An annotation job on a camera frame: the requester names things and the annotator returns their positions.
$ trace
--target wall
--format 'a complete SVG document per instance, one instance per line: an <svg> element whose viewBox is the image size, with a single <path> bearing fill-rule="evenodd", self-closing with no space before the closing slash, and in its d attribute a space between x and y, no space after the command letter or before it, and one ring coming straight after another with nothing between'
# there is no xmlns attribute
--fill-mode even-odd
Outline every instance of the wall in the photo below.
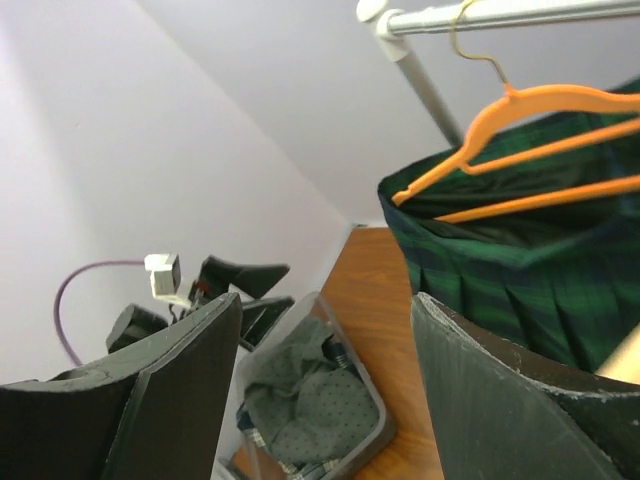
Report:
<svg viewBox="0 0 640 480"><path fill-rule="evenodd" d="M285 153L127 0L0 2L0 383L69 368L52 326L62 279L99 259L176 251L288 262L276 293L318 289L349 230ZM142 269L71 284L63 322L85 361Z"/></svg>
<svg viewBox="0 0 640 480"><path fill-rule="evenodd" d="M376 185L383 176L447 147L357 23L355 0L137 1L355 222L381 221ZM455 2L391 3L419 10ZM638 74L637 21L469 32L461 43L495 55L520 88L605 88ZM457 57L447 35L412 43L462 129L502 94L490 66Z"/></svg>

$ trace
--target storage box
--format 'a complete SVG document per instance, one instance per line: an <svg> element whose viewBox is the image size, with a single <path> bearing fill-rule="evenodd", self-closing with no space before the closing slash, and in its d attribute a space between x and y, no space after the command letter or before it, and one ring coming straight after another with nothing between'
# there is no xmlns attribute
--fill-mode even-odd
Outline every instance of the storage box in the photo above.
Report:
<svg viewBox="0 0 640 480"><path fill-rule="evenodd" d="M323 480L352 478L353 475L360 470L365 464L367 464L378 452L380 452L390 441L393 439L396 433L396 424L389 415L387 408L376 390L376 387L371 381L371 377L367 372L365 366L360 362L360 359L356 355L353 347L349 343L349 339L345 335L344 331L340 327L337 319L335 318L331 308L327 302L322 298L319 293L312 293L305 298L297 302L273 327L268 336L262 341L260 346L249 356L244 358L238 365L238 388L240 390L240 398L244 398L244 390L246 388L247 372L251 371L253 357L256 353L265 352L275 346L277 346L282 340L284 340L298 324L309 314L320 318L324 322L331 325L336 335L340 338L340 341L344 345L347 354L351 358L351 361L358 369L363 383L367 387L369 394L373 398L376 406L378 407L378 424L369 434L367 438L362 441L356 449L354 449L349 455L344 457L340 463L332 469L327 475L323 477ZM259 452L252 442L245 439L245 447L251 457L253 480L276 480L273 474L273 463L270 458L266 458L263 452Z"/></svg>

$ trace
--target brown floor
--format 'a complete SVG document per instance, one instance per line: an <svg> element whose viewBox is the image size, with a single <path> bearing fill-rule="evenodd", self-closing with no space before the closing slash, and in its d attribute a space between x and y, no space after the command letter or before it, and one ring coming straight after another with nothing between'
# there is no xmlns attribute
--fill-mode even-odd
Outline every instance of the brown floor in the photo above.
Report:
<svg viewBox="0 0 640 480"><path fill-rule="evenodd" d="M443 479L409 325L407 271L389 230L354 230L322 292L398 423L395 440L356 479Z"/></svg>

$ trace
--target beige object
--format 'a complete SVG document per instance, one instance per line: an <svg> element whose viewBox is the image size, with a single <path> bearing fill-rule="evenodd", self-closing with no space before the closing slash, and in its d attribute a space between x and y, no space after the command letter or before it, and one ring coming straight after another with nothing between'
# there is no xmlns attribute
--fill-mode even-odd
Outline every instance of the beige object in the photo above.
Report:
<svg viewBox="0 0 640 480"><path fill-rule="evenodd" d="M596 372L602 377L640 385L640 325Z"/></svg>

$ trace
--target plaid shirt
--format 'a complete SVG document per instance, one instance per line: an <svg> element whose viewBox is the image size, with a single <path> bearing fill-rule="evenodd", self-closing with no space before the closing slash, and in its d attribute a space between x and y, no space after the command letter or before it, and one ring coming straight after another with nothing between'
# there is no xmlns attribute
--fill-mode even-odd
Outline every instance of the plaid shirt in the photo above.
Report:
<svg viewBox="0 0 640 480"><path fill-rule="evenodd" d="M640 79L620 93L640 91ZM496 135L481 164L632 115L562 112ZM450 225L446 213L640 174L640 135L472 176L457 170L413 199L391 197L455 149L385 178L379 197L408 265L414 293L426 292L477 325L561 363L595 371L640 320L640 195L600 198ZM519 243L505 225L529 222Z"/></svg>
<svg viewBox="0 0 640 480"><path fill-rule="evenodd" d="M322 345L322 351L324 356L335 362L338 368L347 370L348 372L361 379L357 368L349 358L344 345L340 342L336 335L327 339ZM265 452L269 452L265 444L262 435L255 427L249 416L244 403L236 413L236 423L240 431L253 442L258 448L263 449ZM282 470L287 474L288 480L319 480L323 478L327 473L333 470L342 459L336 458L326 460L323 463L307 463L307 464L292 464L278 462L282 467Z"/></svg>

